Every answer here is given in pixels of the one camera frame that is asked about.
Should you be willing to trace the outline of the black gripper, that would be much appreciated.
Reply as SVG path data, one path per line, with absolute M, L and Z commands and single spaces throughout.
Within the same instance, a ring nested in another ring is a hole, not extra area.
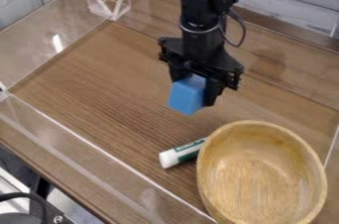
M 239 89 L 244 67 L 229 56 L 225 49 L 217 49 L 212 59 L 201 63 L 184 57 L 181 39 L 160 38 L 157 42 L 161 47 L 159 59 L 168 64 L 173 82 L 188 78 L 192 74 L 207 78 L 203 98 L 207 107 L 215 105 L 224 87 Z

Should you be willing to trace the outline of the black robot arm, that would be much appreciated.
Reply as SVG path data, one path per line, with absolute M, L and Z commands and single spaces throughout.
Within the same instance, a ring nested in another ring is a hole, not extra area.
M 169 67 L 171 80 L 196 74 L 205 79 L 203 105 L 209 107 L 227 88 L 236 90 L 244 66 L 225 50 L 227 19 L 236 19 L 239 0 L 180 0 L 179 38 L 161 37 L 159 59 Z

